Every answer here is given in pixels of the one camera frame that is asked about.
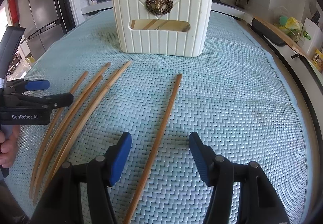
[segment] light blue woven mat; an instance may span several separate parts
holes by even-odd
[[[175,107],[132,223],[202,223],[211,188],[201,181],[189,152],[188,136],[193,131],[217,154],[233,162],[257,161],[275,187],[291,223],[299,222],[307,211],[305,198],[310,194],[306,190],[310,190],[312,181],[303,119],[270,54],[234,19],[211,12],[199,57],[140,55],[120,51],[113,11],[107,10],[57,41],[26,79],[51,82],[48,90],[34,93],[36,96],[63,93],[85,70],[89,76],[81,89],[106,62],[111,62],[111,67],[104,80],[127,60],[132,60],[132,65],[90,117],[68,158],[73,164],[88,162],[117,143],[122,132],[131,133],[130,156],[110,194],[119,223],[141,176],[178,73],[183,73],[183,79]],[[29,216],[34,211],[28,198],[30,177],[46,128],[22,127],[18,156],[6,179]],[[85,223],[91,223],[84,185],[82,200]],[[231,223],[237,218],[238,201],[239,186],[235,185]]]

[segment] wooden chopstick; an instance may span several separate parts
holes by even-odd
[[[102,74],[107,70],[107,68],[110,66],[110,63],[105,64],[100,71],[92,78],[90,83],[87,85],[87,87],[83,90],[81,95],[77,98],[77,100],[73,103],[67,114],[65,115],[64,119],[60,123],[58,129],[56,130],[52,140],[50,141],[48,148],[44,154],[44,158],[42,159],[38,172],[35,179],[35,195],[33,197],[33,203],[36,203],[37,200],[37,194],[40,190],[40,185],[43,181],[46,169],[48,167],[48,164],[56,150],[57,145],[59,144],[59,141],[67,129],[69,123],[72,121],[73,117],[76,115],[80,107],[83,105],[87,97],[90,95],[90,93],[93,91],[95,86],[98,85],[98,83],[102,80]]]
[[[79,133],[81,132],[83,126],[86,124],[96,107],[99,105],[103,97],[106,95],[106,93],[109,91],[109,89],[113,86],[113,84],[117,81],[117,79],[122,75],[122,73],[128,68],[128,66],[131,64],[131,61],[126,62],[116,73],[114,76],[112,76],[108,81],[104,83],[104,85],[101,87],[100,91],[95,95],[91,103],[88,105],[84,113],[81,115],[81,117],[78,119],[77,123],[71,130],[72,135],[66,144],[62,156],[59,158],[58,163],[56,165],[54,173],[57,172],[59,167],[64,163],[66,160],[68,153],[70,152],[74,142],[76,141]]]
[[[127,211],[127,214],[123,220],[123,224],[130,224],[131,222],[131,218],[137,208],[137,205],[138,205],[138,202],[139,202],[139,198],[143,192],[143,189],[145,187],[145,184],[146,184],[146,181],[148,179],[148,176],[150,174],[150,171],[151,171],[151,167],[155,161],[155,157],[157,155],[157,151],[158,151],[158,147],[160,145],[160,142],[162,140],[162,137],[165,133],[165,129],[166,129],[166,125],[168,123],[168,120],[169,120],[169,117],[171,115],[171,111],[172,111],[172,107],[174,105],[174,102],[175,102],[175,98],[176,98],[176,95],[177,95],[177,92],[178,92],[178,89],[179,89],[179,86],[180,86],[180,81],[182,79],[182,74],[178,74],[177,78],[176,78],[176,82],[175,82],[175,85],[174,85],[174,88],[173,88],[173,91],[172,91],[172,95],[171,95],[171,98],[169,100],[169,103],[167,105],[167,108],[166,108],[166,111],[165,111],[165,114],[164,114],[164,118],[162,120],[162,124],[160,125],[160,128],[158,130],[158,133],[157,133],[157,136],[156,136],[156,139],[155,139],[155,142],[152,146],[152,149],[150,151],[150,154],[149,154],[149,157],[148,157],[148,161],[145,165],[145,168],[143,170],[143,174],[141,176],[141,179],[139,181],[139,184],[136,188],[136,191],[135,191],[135,194],[132,198],[132,201],[130,203],[130,206],[128,208],[128,211]]]
[[[116,73],[117,73],[117,70],[116,70],[116,71],[114,71],[114,73],[112,73],[112,75],[110,76],[110,78],[109,78],[109,80],[108,80],[108,81],[110,81],[110,80],[114,77],[114,75],[115,75]],[[66,140],[65,140],[65,142],[64,142],[64,144],[63,144],[63,146],[62,146],[62,148],[61,148],[61,150],[59,151],[59,154],[58,154],[58,155],[57,155],[57,157],[56,157],[56,160],[55,160],[54,164],[52,165],[52,168],[51,168],[51,170],[50,170],[50,172],[49,172],[49,174],[48,174],[48,176],[47,176],[47,180],[46,180],[46,182],[45,182],[45,185],[44,185],[43,191],[45,191],[45,190],[46,190],[46,188],[48,187],[48,185],[49,185],[50,181],[52,180],[53,176],[56,174],[56,171],[57,171],[57,170],[55,170],[55,169],[56,169],[56,165],[57,165],[57,163],[58,163],[58,161],[59,161],[59,158],[62,156],[62,153],[63,153],[63,151],[64,151],[64,149],[65,149],[65,147],[66,147],[66,145],[67,145],[68,141],[71,139],[72,134],[73,134],[73,130],[71,130],[71,132],[70,132],[70,133],[69,133],[69,135],[67,136],[67,138],[66,138]]]
[[[71,94],[74,94],[76,92],[76,90],[78,89],[78,87],[80,86],[80,84],[83,82],[83,80],[85,79],[85,77],[88,75],[88,71],[85,71],[83,73],[83,75],[81,75],[81,77],[77,80],[77,82],[75,83],[75,85],[72,87],[70,93]],[[51,121],[51,123],[49,124],[48,126],[48,129],[45,133],[45,136],[43,138],[43,141],[40,145],[40,148],[38,150],[38,153],[37,153],[37,156],[36,156],[36,160],[35,160],[35,163],[34,163],[34,168],[33,168],[33,172],[31,174],[31,180],[30,180],[30,188],[29,188],[29,197],[32,198],[32,195],[33,195],[33,188],[34,188],[34,182],[35,182],[35,178],[36,178],[36,172],[37,172],[37,169],[38,169],[38,166],[39,166],[39,163],[40,163],[40,159],[44,153],[44,149],[47,145],[47,142],[49,140],[49,137],[51,136],[52,134],[52,131],[54,129],[54,126],[57,122],[57,120],[59,119],[62,111],[64,110],[63,107],[59,108],[57,111],[56,111],[56,114],[54,115],[53,117],[53,120]]]

